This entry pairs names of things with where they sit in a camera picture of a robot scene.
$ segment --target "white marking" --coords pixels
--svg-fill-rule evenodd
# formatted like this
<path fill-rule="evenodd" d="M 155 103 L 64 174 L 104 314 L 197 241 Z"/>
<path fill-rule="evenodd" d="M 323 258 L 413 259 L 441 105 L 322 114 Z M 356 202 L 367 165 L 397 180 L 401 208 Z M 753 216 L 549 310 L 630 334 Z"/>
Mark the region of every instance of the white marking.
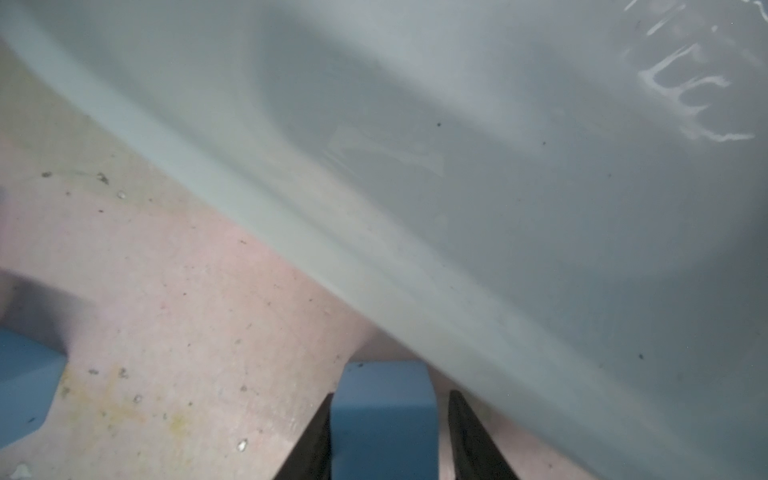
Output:
<path fill-rule="evenodd" d="M 654 93 L 660 94 L 665 100 L 667 100 L 667 104 L 669 105 L 672 112 L 674 112 L 681 120 L 682 125 L 680 126 L 680 130 L 683 132 L 683 134 L 690 138 L 691 140 L 696 140 L 697 138 L 704 137 L 706 139 L 716 141 L 716 142 L 724 142 L 724 141 L 739 141 L 739 140 L 749 140 L 752 138 L 755 138 L 755 134 L 748 134 L 748 133 L 726 133 L 726 134 L 717 134 L 711 130 L 706 129 L 704 126 L 702 126 L 699 121 L 697 120 L 696 116 L 701 113 L 702 111 L 706 110 L 709 105 L 688 105 L 683 103 L 681 100 L 683 94 L 686 91 L 689 91 L 692 88 L 700 87 L 701 85 L 711 84 L 719 88 L 726 88 L 730 85 L 730 81 L 728 81 L 725 77 L 722 75 L 709 75 L 703 78 L 691 78 L 688 81 L 684 81 L 682 84 L 679 84 L 675 87 L 664 87 L 660 85 L 658 82 L 656 82 L 656 75 L 658 75 L 661 71 L 663 71 L 665 68 L 672 65 L 674 61 L 676 61 L 678 58 L 682 58 L 686 55 L 691 55 L 694 60 L 697 58 L 697 55 L 700 54 L 701 51 L 701 45 L 694 43 L 690 47 L 687 48 L 681 48 L 677 51 L 675 51 L 672 55 L 669 55 L 664 60 L 657 63 L 652 68 L 649 68 L 648 70 L 641 71 L 638 73 L 641 80 L 646 84 L 646 86 L 649 87 Z"/>
<path fill-rule="evenodd" d="M 658 30 L 659 28 L 663 27 L 665 24 L 667 24 L 668 21 L 670 21 L 672 19 L 672 17 L 677 15 L 678 12 L 682 12 L 684 9 L 685 9 L 685 4 L 684 3 L 682 5 L 678 5 L 677 8 L 675 8 L 669 15 L 667 15 L 664 18 L 662 18 L 661 20 L 659 20 L 659 22 L 656 25 L 651 27 L 650 30 L 648 30 L 648 32 L 646 33 L 646 35 L 648 35 L 650 37 L 651 35 L 656 33 L 656 30 Z"/>
<path fill-rule="evenodd" d="M 11 473 L 9 477 L 11 480 L 19 480 L 20 478 L 32 478 L 32 472 L 29 471 L 29 467 L 25 463 L 20 463 L 16 467 L 16 470 Z"/>
<path fill-rule="evenodd" d="M 766 13 L 766 9 L 763 6 L 763 3 L 760 0 L 755 0 L 752 2 L 753 4 L 757 5 L 757 8 L 760 9 L 760 14 L 763 16 L 763 20 L 768 22 L 768 13 Z"/>

